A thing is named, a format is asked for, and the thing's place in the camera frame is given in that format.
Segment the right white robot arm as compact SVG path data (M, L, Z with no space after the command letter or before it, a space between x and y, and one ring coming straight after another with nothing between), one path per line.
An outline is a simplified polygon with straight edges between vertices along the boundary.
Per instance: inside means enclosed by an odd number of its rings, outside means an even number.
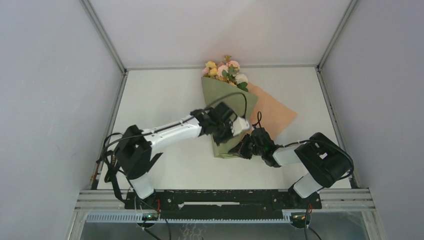
M306 140L280 145L263 127L256 128L229 153L243 159L259 156L273 168L303 164L307 173L289 188L289 203L295 208L302 208L312 194L349 178L354 171L350 155L320 132Z

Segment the peach fake flower stem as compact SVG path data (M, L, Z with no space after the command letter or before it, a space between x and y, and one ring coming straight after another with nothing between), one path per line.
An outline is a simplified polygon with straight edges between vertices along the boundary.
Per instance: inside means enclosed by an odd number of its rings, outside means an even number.
M232 60L230 55L225 55L224 60L230 75L235 76L240 72L240 64L236 60Z

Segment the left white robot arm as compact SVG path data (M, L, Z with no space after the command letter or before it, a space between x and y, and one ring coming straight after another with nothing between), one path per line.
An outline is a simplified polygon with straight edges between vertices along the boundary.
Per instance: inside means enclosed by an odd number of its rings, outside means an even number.
M238 116L225 102L215 107L196 109L179 120L155 128L139 129L132 125L118 141L114 155L118 166L137 194L137 202L149 209L157 196L150 183L149 171L161 157L161 150L182 140L212 136L216 145L227 143L251 128L245 116Z

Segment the yellow fake flower stem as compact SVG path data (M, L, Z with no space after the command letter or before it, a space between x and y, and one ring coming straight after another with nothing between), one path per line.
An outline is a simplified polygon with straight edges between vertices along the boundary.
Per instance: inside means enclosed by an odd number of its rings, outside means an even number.
M228 78L223 75L223 71L228 71L227 64L223 62L216 64L213 61L208 61L205 64L205 68L202 70L202 76L226 82Z

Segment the pink fake flower stem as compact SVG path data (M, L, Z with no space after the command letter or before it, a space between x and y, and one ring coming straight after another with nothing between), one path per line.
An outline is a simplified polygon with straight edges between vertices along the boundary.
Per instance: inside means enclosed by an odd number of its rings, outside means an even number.
M226 65L209 65L202 70L202 76L224 81L228 78L228 68Z

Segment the white fake flower stem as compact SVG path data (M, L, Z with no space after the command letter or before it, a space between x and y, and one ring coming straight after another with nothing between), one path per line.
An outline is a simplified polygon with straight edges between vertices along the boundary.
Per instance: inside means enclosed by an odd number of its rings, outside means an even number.
M234 77L234 83L237 86L237 88L239 88L240 90L243 90L245 92L248 92L248 77L243 74L243 73L238 73L235 77Z

